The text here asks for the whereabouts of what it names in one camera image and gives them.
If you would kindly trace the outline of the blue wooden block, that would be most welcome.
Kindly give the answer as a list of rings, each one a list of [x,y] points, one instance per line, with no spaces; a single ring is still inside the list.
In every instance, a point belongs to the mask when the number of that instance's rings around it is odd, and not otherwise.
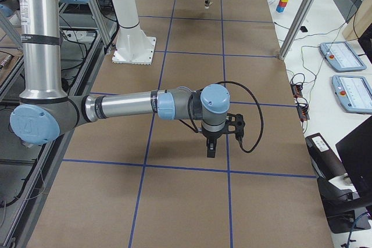
[[[284,11],[284,7],[281,7],[281,6],[277,6],[276,7],[276,11],[278,12],[278,13],[282,13],[283,11]]]

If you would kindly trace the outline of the red wooden block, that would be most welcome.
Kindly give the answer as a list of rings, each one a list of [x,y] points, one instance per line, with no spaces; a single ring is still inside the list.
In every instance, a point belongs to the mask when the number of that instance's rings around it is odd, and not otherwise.
[[[287,5],[287,3],[283,2],[283,1],[279,1],[279,3],[278,3],[278,6],[281,7],[281,8],[286,7],[286,5]]]

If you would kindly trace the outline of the orange circuit board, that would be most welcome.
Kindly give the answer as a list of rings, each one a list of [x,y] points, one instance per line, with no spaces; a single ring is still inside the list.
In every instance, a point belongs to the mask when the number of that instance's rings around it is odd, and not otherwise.
[[[291,84],[291,90],[300,121],[308,121],[310,119],[309,104],[307,99],[302,94],[302,86],[300,84]]]

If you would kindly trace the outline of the small black box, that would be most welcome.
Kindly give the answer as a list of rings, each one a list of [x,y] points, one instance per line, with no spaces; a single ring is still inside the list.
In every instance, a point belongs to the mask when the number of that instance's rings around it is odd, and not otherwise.
[[[308,32],[307,28],[305,26],[300,27],[301,32],[305,33]]]

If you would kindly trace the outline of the black monitor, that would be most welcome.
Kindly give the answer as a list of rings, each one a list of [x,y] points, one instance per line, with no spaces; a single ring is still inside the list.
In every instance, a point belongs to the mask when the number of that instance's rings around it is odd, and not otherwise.
[[[358,193],[371,193],[371,117],[341,139],[336,149]]]

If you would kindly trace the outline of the upper teach pendant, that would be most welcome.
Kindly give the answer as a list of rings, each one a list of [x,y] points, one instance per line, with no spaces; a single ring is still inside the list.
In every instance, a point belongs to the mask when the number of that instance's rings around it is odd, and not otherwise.
[[[337,72],[363,71],[367,67],[346,41],[323,42],[320,52]]]

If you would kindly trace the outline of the teach pendant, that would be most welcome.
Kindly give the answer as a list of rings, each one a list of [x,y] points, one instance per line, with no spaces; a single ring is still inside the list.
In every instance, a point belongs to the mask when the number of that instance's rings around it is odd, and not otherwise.
[[[371,114],[371,86],[365,77],[334,75],[331,82],[346,112]]]
[[[363,71],[367,67],[346,41],[323,42],[320,52],[337,72]]]

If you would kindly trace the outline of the lower teach pendant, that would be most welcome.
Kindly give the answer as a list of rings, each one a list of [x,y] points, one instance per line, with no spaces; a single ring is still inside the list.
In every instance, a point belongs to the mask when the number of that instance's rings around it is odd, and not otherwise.
[[[371,86],[365,77],[334,75],[331,82],[346,112],[371,114]]]

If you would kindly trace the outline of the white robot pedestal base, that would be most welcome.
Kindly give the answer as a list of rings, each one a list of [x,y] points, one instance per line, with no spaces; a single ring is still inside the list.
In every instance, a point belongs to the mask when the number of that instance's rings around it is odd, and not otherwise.
[[[148,37],[140,27],[135,0],[112,0],[119,32],[114,63],[151,64],[156,45],[155,37]]]

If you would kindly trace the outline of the aluminium frame post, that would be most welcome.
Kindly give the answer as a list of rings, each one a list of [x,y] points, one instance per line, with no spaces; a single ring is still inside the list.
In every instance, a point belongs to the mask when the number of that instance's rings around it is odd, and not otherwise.
[[[280,48],[280,51],[278,53],[278,58],[280,60],[284,60],[287,56],[292,44],[294,43],[294,40],[299,32],[299,29],[304,22],[314,0],[302,0],[300,7],[292,21],[292,24],[287,32],[287,35],[285,37],[285,40]]]

